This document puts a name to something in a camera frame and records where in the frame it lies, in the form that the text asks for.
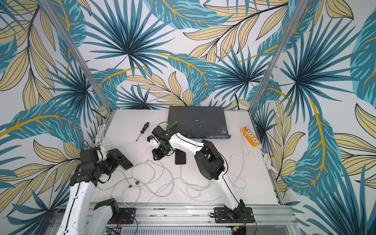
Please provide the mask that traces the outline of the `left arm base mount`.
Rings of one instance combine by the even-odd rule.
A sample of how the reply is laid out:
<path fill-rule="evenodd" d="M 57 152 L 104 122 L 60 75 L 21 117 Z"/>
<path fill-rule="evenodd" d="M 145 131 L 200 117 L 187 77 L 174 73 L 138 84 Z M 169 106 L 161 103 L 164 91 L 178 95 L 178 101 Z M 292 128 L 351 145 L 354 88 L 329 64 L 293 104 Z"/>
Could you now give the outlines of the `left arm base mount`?
<path fill-rule="evenodd" d="M 133 224 L 135 221 L 136 208 L 120 208 L 114 198 L 98 202 L 94 207 L 94 212 L 108 210 L 111 217 L 107 220 L 108 224 Z"/>

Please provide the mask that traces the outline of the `phone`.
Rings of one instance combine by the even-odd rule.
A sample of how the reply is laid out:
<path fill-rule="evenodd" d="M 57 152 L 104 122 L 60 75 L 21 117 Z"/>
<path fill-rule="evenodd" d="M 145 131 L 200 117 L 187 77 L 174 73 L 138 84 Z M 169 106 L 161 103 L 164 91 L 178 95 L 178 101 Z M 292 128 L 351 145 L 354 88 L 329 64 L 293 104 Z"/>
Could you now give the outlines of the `phone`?
<path fill-rule="evenodd" d="M 117 148 L 115 149 L 115 154 L 119 165 L 124 170 L 128 170 L 134 166 Z"/>
<path fill-rule="evenodd" d="M 186 152 L 176 149 L 175 150 L 175 164 L 185 165 L 187 163 Z"/>

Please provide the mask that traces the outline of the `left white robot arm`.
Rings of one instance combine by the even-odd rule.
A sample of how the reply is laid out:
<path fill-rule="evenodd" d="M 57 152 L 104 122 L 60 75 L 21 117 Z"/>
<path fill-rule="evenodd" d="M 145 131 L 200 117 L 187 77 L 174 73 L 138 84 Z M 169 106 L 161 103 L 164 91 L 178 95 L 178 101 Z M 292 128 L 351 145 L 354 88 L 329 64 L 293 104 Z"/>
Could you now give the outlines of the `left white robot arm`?
<path fill-rule="evenodd" d="M 67 208 L 57 231 L 58 235 L 101 235 L 110 220 L 116 220 L 119 207 L 114 198 L 98 202 L 89 223 L 87 216 L 92 196 L 104 174 L 110 176 L 118 161 L 105 153 L 103 147 L 93 147 L 80 152 L 80 171 L 70 179 Z"/>

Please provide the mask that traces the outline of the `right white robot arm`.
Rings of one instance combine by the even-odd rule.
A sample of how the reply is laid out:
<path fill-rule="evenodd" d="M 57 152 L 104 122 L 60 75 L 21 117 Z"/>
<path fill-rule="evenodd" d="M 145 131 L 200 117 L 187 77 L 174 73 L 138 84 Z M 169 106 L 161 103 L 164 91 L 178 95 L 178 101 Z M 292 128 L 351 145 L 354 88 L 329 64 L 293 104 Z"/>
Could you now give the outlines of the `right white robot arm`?
<path fill-rule="evenodd" d="M 228 164 L 214 144 L 207 140 L 196 142 L 176 133 L 172 128 L 164 130 L 161 126 L 153 129 L 147 141 L 154 147 L 153 160 L 160 160 L 171 151 L 181 150 L 194 156 L 202 176 L 214 182 L 227 210 L 225 218 L 232 222 L 244 219 L 245 203 L 238 197 L 228 180 Z"/>

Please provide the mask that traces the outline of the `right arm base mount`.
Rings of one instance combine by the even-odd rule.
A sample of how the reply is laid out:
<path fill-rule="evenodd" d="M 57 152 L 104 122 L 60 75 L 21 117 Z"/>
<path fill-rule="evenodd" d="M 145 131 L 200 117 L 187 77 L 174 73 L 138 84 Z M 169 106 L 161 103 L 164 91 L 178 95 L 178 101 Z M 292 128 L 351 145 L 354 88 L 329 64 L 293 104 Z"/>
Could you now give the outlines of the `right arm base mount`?
<path fill-rule="evenodd" d="M 210 218 L 214 218 L 217 224 L 255 223 L 251 207 L 245 207 L 243 210 L 239 211 L 230 210 L 227 207 L 216 207 L 214 208 L 214 212 L 210 213 L 209 216 Z"/>

